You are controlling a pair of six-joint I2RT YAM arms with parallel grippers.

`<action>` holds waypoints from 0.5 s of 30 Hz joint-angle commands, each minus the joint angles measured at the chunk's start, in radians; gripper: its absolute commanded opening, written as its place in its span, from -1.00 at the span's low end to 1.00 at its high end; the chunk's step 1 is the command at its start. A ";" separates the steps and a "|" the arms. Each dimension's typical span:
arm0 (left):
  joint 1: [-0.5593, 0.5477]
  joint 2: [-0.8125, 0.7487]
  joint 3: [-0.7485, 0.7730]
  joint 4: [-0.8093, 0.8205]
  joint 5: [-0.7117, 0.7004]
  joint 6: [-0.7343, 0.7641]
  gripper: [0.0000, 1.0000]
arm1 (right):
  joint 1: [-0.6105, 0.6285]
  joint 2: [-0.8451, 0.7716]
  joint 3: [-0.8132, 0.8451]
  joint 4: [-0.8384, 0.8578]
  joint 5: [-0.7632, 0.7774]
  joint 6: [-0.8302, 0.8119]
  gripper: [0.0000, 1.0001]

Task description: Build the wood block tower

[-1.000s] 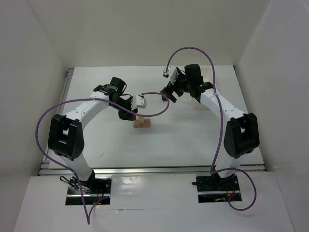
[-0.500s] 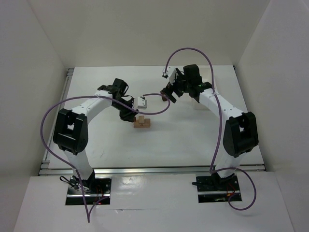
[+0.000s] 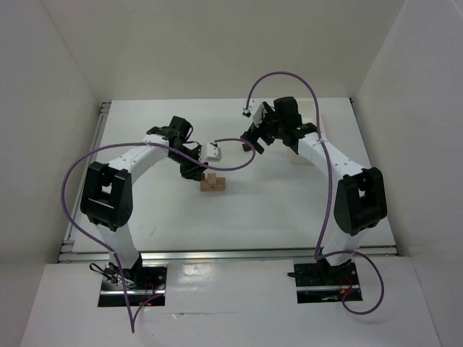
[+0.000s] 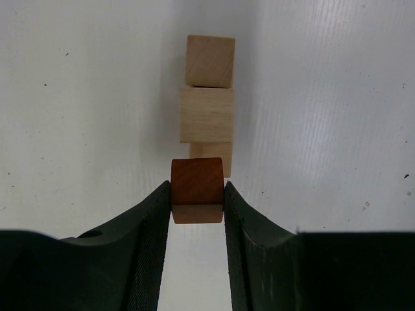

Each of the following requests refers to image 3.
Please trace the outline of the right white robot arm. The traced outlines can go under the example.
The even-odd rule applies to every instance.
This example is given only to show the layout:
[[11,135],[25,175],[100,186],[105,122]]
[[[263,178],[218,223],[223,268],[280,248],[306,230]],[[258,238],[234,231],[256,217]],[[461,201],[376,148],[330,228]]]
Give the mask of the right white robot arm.
[[272,105],[245,102],[243,114],[252,120],[242,135],[245,151],[263,153],[265,145],[280,140],[294,154],[318,168],[328,179],[329,215],[334,229],[326,245],[316,246],[315,258],[322,276],[340,273],[369,228],[387,215],[383,174],[366,168],[333,146],[313,123],[305,123],[293,97],[276,99]]

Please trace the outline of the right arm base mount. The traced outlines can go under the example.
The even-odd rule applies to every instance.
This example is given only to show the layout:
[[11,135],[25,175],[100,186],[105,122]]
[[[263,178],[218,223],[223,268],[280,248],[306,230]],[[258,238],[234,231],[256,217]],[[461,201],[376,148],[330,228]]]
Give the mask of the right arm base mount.
[[286,274],[296,286],[298,304],[362,301],[357,268],[353,262],[342,269],[329,273],[321,263],[294,264],[293,271]]

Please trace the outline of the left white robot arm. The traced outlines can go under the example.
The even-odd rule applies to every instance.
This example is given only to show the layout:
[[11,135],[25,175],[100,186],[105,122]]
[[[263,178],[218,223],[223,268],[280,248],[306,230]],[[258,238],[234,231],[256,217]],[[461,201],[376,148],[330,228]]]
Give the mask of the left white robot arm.
[[144,270],[128,225],[134,207],[132,186],[148,169],[166,158],[179,164],[182,178],[200,181],[205,170],[197,164],[201,146],[192,149],[185,146],[192,130],[186,119],[174,116],[169,125],[147,131],[141,145],[108,163],[95,161],[88,166],[80,210],[111,248],[111,269],[122,270],[125,278],[134,283],[143,280]]

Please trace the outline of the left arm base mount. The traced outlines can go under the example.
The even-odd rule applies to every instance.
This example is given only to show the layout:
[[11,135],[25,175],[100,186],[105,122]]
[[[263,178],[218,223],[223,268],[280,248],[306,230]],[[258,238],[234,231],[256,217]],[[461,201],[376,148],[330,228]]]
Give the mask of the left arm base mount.
[[[120,274],[108,265],[101,267],[90,263],[89,268],[102,277],[98,307],[125,307]],[[135,282],[126,279],[130,306],[163,307],[166,302],[166,280],[166,266],[144,268],[142,278]]]

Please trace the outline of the long light wood block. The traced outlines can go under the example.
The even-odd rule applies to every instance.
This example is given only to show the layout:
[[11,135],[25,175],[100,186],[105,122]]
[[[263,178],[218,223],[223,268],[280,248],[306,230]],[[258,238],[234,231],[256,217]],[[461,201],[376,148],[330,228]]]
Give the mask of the long light wood block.
[[226,190],[226,182],[218,180],[215,184],[210,184],[208,181],[200,182],[201,192],[223,192]]

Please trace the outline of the white plastic bin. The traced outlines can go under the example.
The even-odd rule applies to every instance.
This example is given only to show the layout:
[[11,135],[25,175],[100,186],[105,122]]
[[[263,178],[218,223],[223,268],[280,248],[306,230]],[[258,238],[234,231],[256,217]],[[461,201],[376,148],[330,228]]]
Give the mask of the white plastic bin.
[[285,118],[285,140],[283,144],[287,146],[286,155],[292,165],[311,166],[312,163],[305,157],[299,155],[297,140],[306,134],[315,134],[317,131],[323,132],[323,122],[317,125],[314,103],[309,100],[299,99],[297,109],[290,107],[288,116]]

